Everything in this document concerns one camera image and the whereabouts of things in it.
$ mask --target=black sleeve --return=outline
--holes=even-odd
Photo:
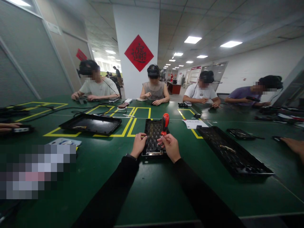
[[[138,167],[137,161],[123,157],[115,172],[91,199],[72,227],[113,227]]]
[[[245,227],[241,220],[183,159],[179,159],[174,164],[174,172],[204,227],[226,227],[227,224],[233,228]]]

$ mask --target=gray tank top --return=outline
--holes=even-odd
[[[160,100],[165,97],[164,96],[164,86],[165,86],[164,82],[159,81],[158,85],[152,85],[150,82],[145,82],[142,85],[145,89],[145,92],[146,93],[150,92],[152,95],[151,97],[147,98],[148,100]]]

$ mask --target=red diamond sign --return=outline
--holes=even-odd
[[[124,54],[131,61],[131,63],[133,63],[139,72],[141,72],[142,69],[154,57],[152,52],[149,50],[139,35],[137,35],[137,37],[133,40]]]

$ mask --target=white pillar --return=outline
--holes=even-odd
[[[151,64],[157,64],[160,10],[113,5],[113,12],[125,95],[126,98],[136,99],[140,96],[142,84],[148,81],[147,68]],[[141,37],[154,56],[150,61],[141,63],[146,64],[141,72],[125,55],[137,35]]]

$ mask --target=hand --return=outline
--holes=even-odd
[[[0,132],[10,132],[12,128],[19,128],[22,123],[0,123]]]
[[[242,99],[239,99],[239,102],[241,102],[241,103],[250,103],[250,102],[252,102],[252,100],[247,100],[246,98],[242,98]]]
[[[281,140],[286,142],[289,148],[296,154],[304,154],[304,141],[298,141],[290,138],[281,138]]]
[[[200,102],[201,102],[202,104],[205,104],[205,103],[208,102],[208,101],[209,101],[208,98],[201,98],[201,99],[200,99]]]
[[[213,102],[213,104],[211,105],[214,108],[219,108],[219,103],[218,102]]]
[[[138,156],[140,153],[143,151],[145,145],[146,145],[146,140],[148,136],[145,133],[138,133],[135,135],[134,143],[133,143],[133,150],[130,155],[138,159]]]
[[[100,97],[95,96],[95,95],[89,95],[87,99],[88,99],[88,101],[92,101],[92,100],[98,100],[98,99],[100,99]]]
[[[271,102],[264,102],[263,103],[263,106],[270,106],[271,105]]]
[[[150,92],[148,92],[145,94],[145,96],[146,96],[146,98],[148,98],[148,97],[152,96],[152,94]]]
[[[161,147],[166,148],[167,155],[173,163],[176,163],[181,158],[178,141],[173,137],[173,135],[167,134],[165,136],[161,136],[157,141],[158,145],[163,144]]]
[[[77,92],[75,92],[75,93],[72,94],[71,98],[73,100],[77,100],[79,98],[79,94]]]
[[[156,101],[153,101],[153,103],[152,103],[152,104],[154,104],[154,105],[158,106],[158,105],[160,105],[161,103],[162,103],[162,99],[161,99],[161,100],[156,100]]]

